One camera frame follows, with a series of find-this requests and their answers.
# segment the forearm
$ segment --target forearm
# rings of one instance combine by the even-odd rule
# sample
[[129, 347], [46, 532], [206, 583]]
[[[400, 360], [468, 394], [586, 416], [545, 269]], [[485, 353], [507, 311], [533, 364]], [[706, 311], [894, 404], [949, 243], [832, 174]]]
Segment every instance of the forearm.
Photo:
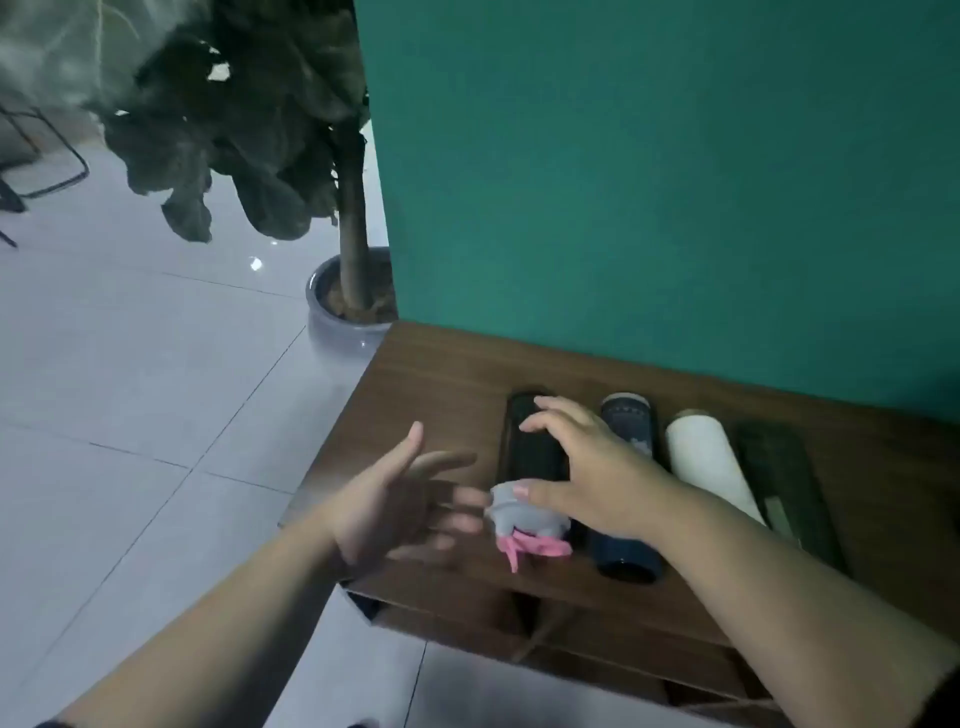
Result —
[[960, 662], [949, 640], [724, 501], [677, 488], [655, 544], [798, 728], [903, 728]]
[[262, 725], [343, 576], [319, 516], [288, 526], [60, 720], [81, 728]]

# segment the person's right hand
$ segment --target person's right hand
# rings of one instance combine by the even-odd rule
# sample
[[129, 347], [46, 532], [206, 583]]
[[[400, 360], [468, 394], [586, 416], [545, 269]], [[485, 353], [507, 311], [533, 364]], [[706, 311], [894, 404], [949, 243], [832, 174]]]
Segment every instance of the person's right hand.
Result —
[[570, 480], [523, 480], [515, 486], [515, 495], [601, 533], [655, 541], [683, 484], [577, 402], [562, 397], [537, 397], [534, 402], [541, 412], [524, 420], [520, 429], [545, 429], [553, 435], [570, 460]]

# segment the black sleeve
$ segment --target black sleeve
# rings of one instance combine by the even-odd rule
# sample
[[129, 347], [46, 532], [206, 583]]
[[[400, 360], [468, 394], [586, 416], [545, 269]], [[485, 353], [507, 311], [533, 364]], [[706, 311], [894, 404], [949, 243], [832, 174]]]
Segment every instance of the black sleeve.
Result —
[[913, 728], [947, 728], [960, 725], [960, 668], [933, 693]]

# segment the hand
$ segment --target hand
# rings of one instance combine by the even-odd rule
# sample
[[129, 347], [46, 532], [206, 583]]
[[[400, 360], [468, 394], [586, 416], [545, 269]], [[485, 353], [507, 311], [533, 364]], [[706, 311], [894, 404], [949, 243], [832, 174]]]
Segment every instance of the hand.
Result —
[[318, 506], [344, 560], [366, 569], [385, 555], [434, 559], [455, 544], [458, 533], [479, 533], [483, 520], [452, 510], [483, 508], [490, 494], [436, 475], [472, 465], [472, 452], [427, 452], [423, 425], [414, 423], [395, 448]]
[[542, 411], [524, 420], [520, 429], [545, 429], [553, 435], [569, 457], [570, 480], [524, 480], [515, 495], [601, 533], [655, 541], [669, 521], [667, 504], [683, 489], [681, 482], [577, 402], [562, 397], [537, 397], [534, 402]]

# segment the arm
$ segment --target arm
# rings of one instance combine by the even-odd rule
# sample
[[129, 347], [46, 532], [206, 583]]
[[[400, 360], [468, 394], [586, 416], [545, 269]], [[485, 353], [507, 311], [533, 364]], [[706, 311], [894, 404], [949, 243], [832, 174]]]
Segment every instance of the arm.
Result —
[[418, 457], [422, 440], [414, 424], [396, 448], [260, 548], [58, 720], [78, 728], [263, 725], [338, 580], [391, 549], [426, 555], [453, 546], [451, 532], [482, 528], [474, 516], [436, 506], [482, 506], [485, 494], [432, 479], [472, 455]]
[[660, 551], [798, 728], [905, 728], [960, 648], [622, 443], [579, 404], [540, 398], [570, 482], [518, 495]]

